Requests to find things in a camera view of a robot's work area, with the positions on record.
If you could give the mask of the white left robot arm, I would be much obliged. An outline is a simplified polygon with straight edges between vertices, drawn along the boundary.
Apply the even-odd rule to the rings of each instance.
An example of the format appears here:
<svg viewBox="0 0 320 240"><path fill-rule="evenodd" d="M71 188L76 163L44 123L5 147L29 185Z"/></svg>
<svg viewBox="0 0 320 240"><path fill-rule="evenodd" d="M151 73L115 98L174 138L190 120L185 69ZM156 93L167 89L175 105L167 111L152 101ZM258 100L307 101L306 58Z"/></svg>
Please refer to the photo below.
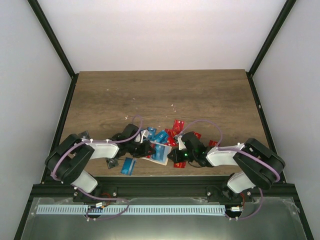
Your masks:
<svg viewBox="0 0 320 240"><path fill-rule="evenodd" d="M116 160L125 154L143 158L155 153L148 134L129 123L121 133L105 140L71 134L49 154L45 165L54 180L81 189L89 201L97 202L102 196L102 189L98 181L85 171L89 160Z"/></svg>

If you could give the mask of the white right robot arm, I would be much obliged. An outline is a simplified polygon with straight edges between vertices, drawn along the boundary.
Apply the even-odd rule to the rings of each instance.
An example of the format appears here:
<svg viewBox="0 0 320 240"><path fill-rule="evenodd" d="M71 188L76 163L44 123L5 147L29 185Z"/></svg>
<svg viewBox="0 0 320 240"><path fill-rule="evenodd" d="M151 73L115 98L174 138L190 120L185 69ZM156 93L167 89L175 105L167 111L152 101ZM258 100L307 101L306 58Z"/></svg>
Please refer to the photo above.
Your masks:
<svg viewBox="0 0 320 240"><path fill-rule="evenodd" d="M238 166L241 171L230 175L222 187L223 198L229 202L236 200L245 190L258 187L269 190L280 181L280 174L286 164L275 152L255 138L234 146L205 146L193 132L177 138L178 148L167 157L174 163L193 162L203 168Z"/></svg>

